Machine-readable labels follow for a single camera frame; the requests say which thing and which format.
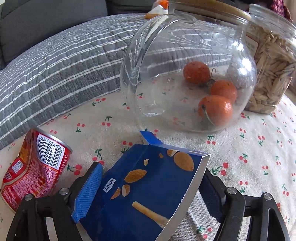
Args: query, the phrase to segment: floral tablecloth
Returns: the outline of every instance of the floral tablecloth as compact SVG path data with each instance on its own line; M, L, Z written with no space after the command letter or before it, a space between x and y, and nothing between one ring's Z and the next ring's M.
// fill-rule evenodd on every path
M138 96L139 101L145 93ZM275 198L286 222L291 240L296 240L296 107L284 96L271 115L251 112L240 114L237 123L208 135L177 131L159 119L149 118L139 124L125 103L122 93L115 92L86 102L80 107L41 126L44 131L67 143L73 153L56 190L69 187L85 174L92 162L104 164L104 171L133 144L142 143L139 130L150 130L164 143L211 153L208 168L226 186L241 193L261 196L269 192ZM0 176L18 155L23 137L0 151ZM7 235L14 214L0 199L0 237ZM248 218L240 240L245 240ZM219 224L209 216L199 192L171 240L213 240ZM48 220L51 240L57 240ZM78 225L84 240L90 240Z

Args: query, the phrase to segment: sunflower seeds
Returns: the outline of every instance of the sunflower seeds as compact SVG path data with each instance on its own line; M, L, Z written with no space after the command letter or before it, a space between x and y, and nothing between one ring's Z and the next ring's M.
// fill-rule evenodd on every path
M296 48L279 34L250 22L247 36L258 43L255 62L258 76L246 110L270 114L280 102L296 72Z

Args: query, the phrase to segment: red can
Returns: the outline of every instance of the red can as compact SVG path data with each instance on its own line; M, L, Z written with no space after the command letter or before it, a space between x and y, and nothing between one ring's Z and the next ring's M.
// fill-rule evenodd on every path
M55 136L31 129L3 178L2 199L16 211L28 193L36 198L50 195L71 153L72 149Z

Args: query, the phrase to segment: tangerine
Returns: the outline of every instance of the tangerine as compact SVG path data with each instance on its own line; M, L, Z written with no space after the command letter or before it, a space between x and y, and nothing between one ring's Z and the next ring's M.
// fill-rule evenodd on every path
M209 67L199 61L193 61L185 65L183 76L186 81L192 84L204 84L210 80Z
M237 98L237 89L234 84L228 80L218 80L211 87L211 95L224 96L233 104Z
M198 114L206 117L215 126L223 126L231 120L233 109L226 97L209 95L199 102Z

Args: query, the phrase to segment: blue gripper pad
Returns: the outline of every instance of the blue gripper pad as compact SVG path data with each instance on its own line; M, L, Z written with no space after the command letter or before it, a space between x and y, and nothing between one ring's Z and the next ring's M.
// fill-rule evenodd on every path
M89 207L96 195L96 192L101 184L103 177L103 166L98 164L88 179L85 181L82 189L75 198L74 210L71 215L74 223L79 222L81 218L84 218L89 210Z

